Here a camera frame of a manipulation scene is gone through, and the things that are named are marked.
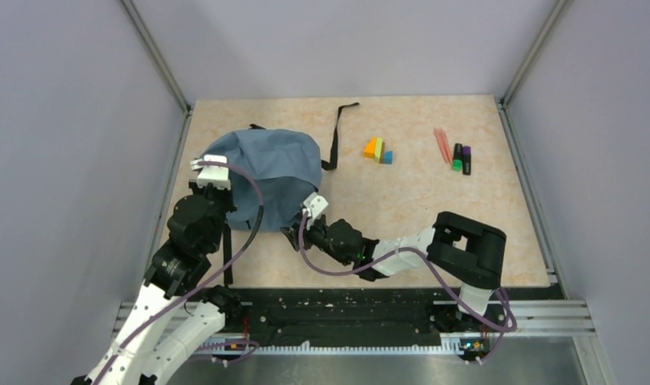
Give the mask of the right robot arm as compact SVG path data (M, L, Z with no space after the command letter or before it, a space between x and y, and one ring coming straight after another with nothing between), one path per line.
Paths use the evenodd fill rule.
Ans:
M303 257L315 247L345 266L343 275L368 282L421 267L448 273L460 282L451 297L458 303L455 321L464 330L477 330L486 321L491 296L501 287L507 235L457 213L440 212L432 226L393 240L364 237L347 221L327 224L325 217L302 217L281 232Z

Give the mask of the blue student backpack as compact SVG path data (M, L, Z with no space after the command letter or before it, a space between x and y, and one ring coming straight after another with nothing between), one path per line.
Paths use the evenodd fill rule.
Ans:
M302 202L319 193L323 174L338 166L339 133L334 132L329 158L321 157L315 139L283 128L248 128L223 134L203 155L226 156L237 210L228 215L228 230L278 232L301 215Z

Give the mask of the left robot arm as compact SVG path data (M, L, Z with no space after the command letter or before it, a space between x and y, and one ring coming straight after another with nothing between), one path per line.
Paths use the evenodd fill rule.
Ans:
M240 297L224 286L202 291L195 311L169 335L164 331L208 272L235 211L231 181L190 181L167 222L169 238L156 251L139 295L112 346L74 384L166 384L209 337L240 325Z

